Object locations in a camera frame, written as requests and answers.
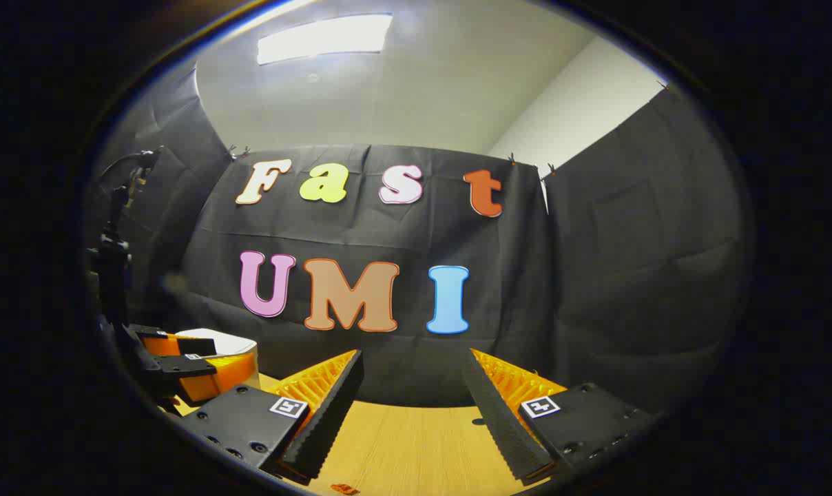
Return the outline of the wooden desktop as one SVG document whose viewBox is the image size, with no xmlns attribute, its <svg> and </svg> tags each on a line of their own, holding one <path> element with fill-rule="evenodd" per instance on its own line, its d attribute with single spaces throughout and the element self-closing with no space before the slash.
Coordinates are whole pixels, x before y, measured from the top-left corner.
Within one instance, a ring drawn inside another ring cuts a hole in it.
<svg viewBox="0 0 832 496">
<path fill-rule="evenodd" d="M 356 401 L 319 477 L 298 493 L 343 496 L 513 496 L 527 490 L 511 474 L 474 406 L 414 408 Z"/>
</svg>

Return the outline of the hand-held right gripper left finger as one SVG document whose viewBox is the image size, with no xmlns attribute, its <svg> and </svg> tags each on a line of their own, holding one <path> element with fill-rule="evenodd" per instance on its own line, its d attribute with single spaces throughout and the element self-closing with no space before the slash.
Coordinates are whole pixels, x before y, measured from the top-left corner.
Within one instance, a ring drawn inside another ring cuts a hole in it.
<svg viewBox="0 0 832 496">
<path fill-rule="evenodd" d="M 182 425 L 242 464 L 309 483 L 319 476 L 363 377 L 362 352 L 353 349 L 268 391 L 232 386 L 184 415 Z"/>
</svg>

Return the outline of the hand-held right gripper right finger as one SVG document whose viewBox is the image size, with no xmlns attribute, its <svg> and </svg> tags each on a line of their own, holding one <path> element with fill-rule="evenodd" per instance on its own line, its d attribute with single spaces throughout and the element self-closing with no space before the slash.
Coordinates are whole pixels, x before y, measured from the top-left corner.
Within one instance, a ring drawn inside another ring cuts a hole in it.
<svg viewBox="0 0 832 496">
<path fill-rule="evenodd" d="M 524 486 L 585 477 L 658 421 L 595 383 L 561 386 L 476 349 L 464 355 L 462 376 L 508 470 Z"/>
</svg>

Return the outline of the ceiling light panel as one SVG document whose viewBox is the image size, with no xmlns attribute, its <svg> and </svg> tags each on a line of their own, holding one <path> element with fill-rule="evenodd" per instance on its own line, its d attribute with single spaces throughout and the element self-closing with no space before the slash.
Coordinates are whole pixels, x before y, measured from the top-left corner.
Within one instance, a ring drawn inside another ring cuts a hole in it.
<svg viewBox="0 0 832 496">
<path fill-rule="evenodd" d="M 360 14 L 274 32 L 258 41 L 256 63 L 271 65 L 319 54 L 382 52 L 392 19 L 391 14 Z"/>
</svg>

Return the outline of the black backdrop cloth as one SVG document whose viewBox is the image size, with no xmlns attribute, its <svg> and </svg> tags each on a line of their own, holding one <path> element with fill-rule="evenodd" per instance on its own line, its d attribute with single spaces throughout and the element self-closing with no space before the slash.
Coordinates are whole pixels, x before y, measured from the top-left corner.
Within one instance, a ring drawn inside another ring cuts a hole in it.
<svg viewBox="0 0 832 496">
<path fill-rule="evenodd" d="M 472 404 L 476 349 L 664 411 L 711 373 L 744 278 L 733 163 L 676 87 L 540 178 L 447 149 L 312 144 L 231 160 L 185 70 L 145 94 L 83 197 L 94 246 L 123 155 L 133 321 L 258 343 L 283 378 L 359 349 L 364 402 Z"/>
</svg>

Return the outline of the white desktop garbage bin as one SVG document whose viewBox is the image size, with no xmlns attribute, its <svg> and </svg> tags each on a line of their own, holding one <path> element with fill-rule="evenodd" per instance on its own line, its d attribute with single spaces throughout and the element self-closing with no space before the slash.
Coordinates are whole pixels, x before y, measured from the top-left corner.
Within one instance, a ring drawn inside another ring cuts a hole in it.
<svg viewBox="0 0 832 496">
<path fill-rule="evenodd" d="M 178 337 L 209 338 L 214 340 L 216 352 L 209 358 L 226 357 L 226 355 L 250 355 L 249 372 L 237 384 L 243 383 L 252 387 L 260 386 L 258 371 L 258 343 L 246 337 L 229 335 L 213 329 L 189 329 L 180 331 Z"/>
</svg>

